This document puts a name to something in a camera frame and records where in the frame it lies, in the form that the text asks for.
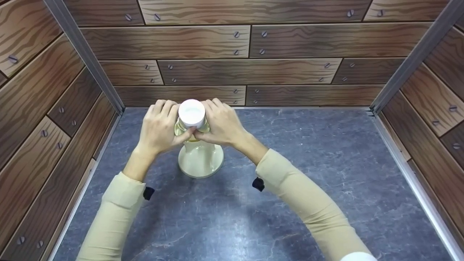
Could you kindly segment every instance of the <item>sleeve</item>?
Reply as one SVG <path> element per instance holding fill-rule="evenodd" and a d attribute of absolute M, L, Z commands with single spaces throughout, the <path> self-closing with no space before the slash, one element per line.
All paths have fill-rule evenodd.
<path fill-rule="evenodd" d="M 349 261 L 342 258 L 355 252 L 372 256 L 335 202 L 285 157 L 269 149 L 256 173 L 266 189 L 298 214 L 328 261 Z"/>
<path fill-rule="evenodd" d="M 120 261 L 129 228 L 143 201 L 145 184 L 122 172 L 106 189 L 77 261 Z"/>

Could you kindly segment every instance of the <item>wood plank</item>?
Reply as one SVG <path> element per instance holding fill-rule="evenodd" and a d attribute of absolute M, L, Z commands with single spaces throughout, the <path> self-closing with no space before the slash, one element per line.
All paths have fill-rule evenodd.
<path fill-rule="evenodd" d="M 446 211 L 464 231 L 464 171 L 401 92 L 382 110 Z"/>
<path fill-rule="evenodd" d="M 64 0 L 64 3 L 79 26 L 144 25 L 137 0 Z"/>
<path fill-rule="evenodd" d="M 101 92 L 92 74 L 84 68 L 48 112 L 48 116 L 73 137 Z"/>
<path fill-rule="evenodd" d="M 364 21 L 434 21 L 449 0 L 373 0 Z"/>
<path fill-rule="evenodd" d="M 250 26 L 82 28 L 82 33 L 100 60 L 247 58 L 250 41 Z"/>
<path fill-rule="evenodd" d="M 248 86 L 247 106 L 369 106 L 383 85 Z"/>
<path fill-rule="evenodd" d="M 340 62 L 338 58 L 162 60 L 159 65 L 167 85 L 286 85 L 330 83 Z"/>
<path fill-rule="evenodd" d="M 361 21 L 369 0 L 139 0 L 147 24 L 259 24 Z M 348 10 L 354 14 L 348 17 Z"/>
<path fill-rule="evenodd" d="M 403 155 L 404 159 L 406 161 L 410 160 L 411 155 L 409 155 L 409 152 L 407 152 L 407 150 L 406 150 L 405 146 L 403 145 L 403 143 L 401 142 L 400 138 L 398 137 L 398 135 L 396 135 L 396 132 L 393 130 L 393 127 L 387 121 L 387 118 L 385 118 L 385 115 L 383 115 L 383 112 L 380 112 L 378 117 L 382 121 L 383 125 L 385 126 L 385 129 L 388 131 L 388 133 L 392 137 L 393 141 L 395 142 L 396 146 L 400 150 L 400 152 Z"/>
<path fill-rule="evenodd" d="M 81 180 L 79 181 L 79 185 L 77 185 L 76 191 L 72 195 L 71 201 L 69 201 L 68 206 L 66 207 L 66 210 L 64 211 L 64 215 L 61 217 L 61 220 L 59 221 L 59 224 L 57 228 L 55 229 L 55 232 L 53 232 L 53 236 L 50 239 L 50 242 L 48 243 L 44 254 L 40 258 L 40 261 L 48 261 L 48 258 L 50 257 L 50 254 L 53 251 L 53 248 L 55 247 L 55 244 L 61 235 L 61 232 L 63 231 L 64 226 L 66 225 L 66 222 L 69 219 L 69 215 L 71 214 L 72 209 L 77 203 L 77 200 L 79 199 L 79 196 L 82 192 L 82 189 L 84 188 L 85 183 L 89 179 L 89 175 L 92 172 L 93 168 L 95 167 L 95 160 L 92 158 L 90 159 L 89 165 L 87 166 L 87 169 L 84 172 L 84 175 L 82 176 Z"/>
<path fill-rule="evenodd" d="M 464 33 L 452 28 L 425 59 L 461 99 L 464 99 Z"/>
<path fill-rule="evenodd" d="M 464 102 L 424 64 L 401 90 L 439 137 L 464 120 Z"/>
<path fill-rule="evenodd" d="M 43 131 L 47 132 L 46 137 L 42 136 Z M 69 140 L 45 117 L 0 172 L 0 249 L 5 247 L 21 222 Z"/>
<path fill-rule="evenodd" d="M 404 58 L 345 58 L 332 83 L 385 84 Z"/>
<path fill-rule="evenodd" d="M 38 260 L 50 242 L 66 207 L 68 206 L 88 160 L 98 146 L 111 121 L 114 109 L 107 98 L 101 94 L 84 123 L 63 153 L 57 166 L 43 186 L 26 216 L 16 229 L 0 259 Z M 16 239 L 24 236 L 22 244 Z M 43 246 L 37 248 L 37 242 Z"/>
<path fill-rule="evenodd" d="M 0 89 L 0 168 L 83 66 L 71 43 L 62 35 Z"/>
<path fill-rule="evenodd" d="M 96 149 L 95 152 L 93 153 L 93 156 L 92 156 L 92 157 L 93 157 L 94 159 L 98 159 L 98 156 L 100 155 L 100 152 L 102 151 L 103 146 L 105 145 L 106 139 L 107 139 L 108 136 L 110 135 L 111 129 L 113 128 L 113 125 L 116 123 L 116 120 L 117 120 L 117 114 L 115 113 L 115 114 L 113 115 L 113 118 L 111 119 L 110 124 L 108 125 L 108 127 L 106 127 L 105 134 L 103 135 L 102 139 L 100 140 L 100 143 L 98 144 L 97 149 Z"/>
<path fill-rule="evenodd" d="M 163 85 L 156 60 L 100 61 L 113 85 Z"/>
<path fill-rule="evenodd" d="M 460 245 L 461 248 L 464 248 L 464 237 L 463 237 L 463 235 L 459 232 L 459 229 L 456 227 L 456 224 L 451 219 L 450 214 L 448 214 L 445 207 L 443 206 L 443 204 L 438 199 L 437 194 L 435 193 L 435 191 L 433 191 L 432 187 L 430 186 L 428 181 L 425 179 L 424 174 L 422 174 L 422 172 L 420 172 L 419 167 L 414 162 L 414 160 L 411 159 L 407 163 L 409 164 L 409 167 L 411 167 L 412 171 L 416 175 L 417 179 L 419 180 L 420 184 L 422 185 L 425 192 L 429 196 L 430 200 L 432 201 L 433 205 L 437 209 L 438 213 L 443 218 L 443 221 L 445 222 L 446 226 L 450 230 L 450 232 L 453 235 L 454 239 L 456 239 L 456 241 L 458 242 L 458 244 Z"/>
<path fill-rule="evenodd" d="M 461 122 L 454 129 L 443 135 L 440 140 L 459 165 L 464 167 L 464 122 Z"/>
<path fill-rule="evenodd" d="M 251 29 L 251 58 L 407 56 L 429 22 L 263 25 Z"/>
<path fill-rule="evenodd" d="M 126 106 L 150 106 L 158 99 L 181 103 L 218 98 L 234 106 L 245 105 L 245 86 L 115 86 Z"/>
<path fill-rule="evenodd" d="M 25 66 L 61 32 L 42 0 L 12 0 L 0 6 L 0 70 L 7 76 Z M 18 61 L 11 62 L 14 55 Z"/>

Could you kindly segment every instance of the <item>metal corner post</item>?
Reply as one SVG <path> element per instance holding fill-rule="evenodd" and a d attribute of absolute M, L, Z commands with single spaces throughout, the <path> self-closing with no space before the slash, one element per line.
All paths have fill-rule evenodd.
<path fill-rule="evenodd" d="M 451 0 L 446 5 L 435 22 L 425 32 L 419 43 L 413 48 L 409 56 L 372 102 L 371 108 L 374 114 L 379 114 L 463 14 L 464 0 Z"/>
<path fill-rule="evenodd" d="M 106 97 L 108 97 L 111 105 L 113 105 L 119 115 L 122 115 L 124 112 L 124 104 L 122 103 L 121 98 L 119 98 L 119 95 L 111 84 L 110 79 L 108 79 L 108 76 L 85 40 L 84 35 L 82 35 L 79 30 L 79 27 L 77 26 L 74 18 L 71 16 L 66 4 L 63 0 L 44 0 L 44 3 L 61 26 L 61 29 L 63 29 L 63 32 L 74 46 L 74 49 L 76 49 L 78 55 L 87 66 L 100 88 L 102 88 L 103 93 Z"/>

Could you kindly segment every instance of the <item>metal frame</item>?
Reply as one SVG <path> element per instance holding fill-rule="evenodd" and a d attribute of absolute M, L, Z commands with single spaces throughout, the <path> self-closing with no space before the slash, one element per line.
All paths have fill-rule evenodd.
<path fill-rule="evenodd" d="M 84 61 L 85 65 L 97 81 L 100 88 L 102 88 L 102 91 L 111 102 L 111 105 L 115 108 L 119 115 L 122 115 L 125 107 L 121 98 L 119 98 L 119 95 L 111 84 L 110 79 L 108 79 L 108 76 L 106 75 L 105 71 L 95 57 L 95 54 L 82 35 L 79 27 L 76 24 L 76 21 L 66 7 L 66 4 L 63 2 L 63 0 L 44 0 L 44 3 L 47 5 L 48 9 L 60 25 L 61 29 L 68 37 L 71 44 L 74 46 L 74 49 L 76 49 L 82 61 Z"/>
<path fill-rule="evenodd" d="M 419 200 L 420 205 L 424 209 L 425 214 L 432 223 L 432 226 L 435 228 L 439 238 L 441 239 L 451 258 L 454 261 L 464 260 L 464 253 L 443 221 L 443 218 L 440 216 L 437 209 L 433 205 L 430 197 L 427 195 L 426 191 L 412 171 L 411 167 L 409 167 L 409 164 L 402 156 L 399 148 L 396 146 L 396 143 L 393 141 L 382 121 L 376 116 L 373 117 L 373 122 L 380 134 L 380 137 L 390 151 L 390 154 L 392 155 L 401 173 L 411 187 L 413 193 Z"/>
<path fill-rule="evenodd" d="M 95 170 L 97 169 L 97 166 L 100 163 L 103 154 L 105 153 L 105 150 L 106 150 L 106 147 L 108 146 L 108 143 L 110 143 L 111 137 L 113 137 L 113 134 L 115 132 L 115 129 L 116 129 L 120 119 L 121 119 L 121 116 L 118 116 L 116 118 L 116 121 L 114 122 L 113 126 L 111 127 L 110 133 L 108 134 L 108 137 L 106 138 L 106 141 L 105 141 L 105 143 L 104 143 L 104 145 L 102 147 L 102 150 L 100 151 L 100 154 L 98 155 L 98 158 L 95 161 L 95 165 L 93 166 L 92 170 L 90 171 L 89 177 L 87 178 L 87 181 L 85 182 L 84 186 L 82 187 L 82 191 L 79 194 L 79 198 L 76 201 L 76 205 L 74 205 L 74 207 L 72 208 L 72 211 L 71 211 L 71 213 L 70 213 L 70 215 L 68 217 L 68 220 L 66 221 L 66 224 L 63 227 L 63 230 L 61 231 L 58 240 L 55 242 L 55 246 L 53 247 L 53 250 L 50 253 L 50 256 L 48 257 L 48 261 L 53 261 L 53 258 L 55 258 L 55 255 L 56 255 L 56 253 L 58 251 L 58 248 L 61 245 L 61 241 L 63 241 L 64 235 L 68 231 L 69 225 L 71 224 L 71 221 L 72 221 L 77 209 L 79 208 L 79 205 L 80 205 L 80 203 L 82 201 L 82 198 L 84 197 L 84 194 L 85 194 L 85 192 L 86 192 L 86 190 L 87 190 L 87 188 L 88 188 L 88 186 L 90 184 L 90 181 L 93 178 Z"/>
<path fill-rule="evenodd" d="M 464 0 L 451 0 L 446 5 L 419 43 L 413 48 L 405 61 L 372 102 L 371 108 L 375 115 L 379 114 L 463 14 Z"/>

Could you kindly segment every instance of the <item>bottle cap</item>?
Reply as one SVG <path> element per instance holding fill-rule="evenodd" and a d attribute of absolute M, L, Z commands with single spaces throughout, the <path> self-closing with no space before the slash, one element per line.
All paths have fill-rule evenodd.
<path fill-rule="evenodd" d="M 205 122 L 205 107 L 198 100 L 186 100 L 179 107 L 179 118 L 186 128 L 199 129 Z"/>

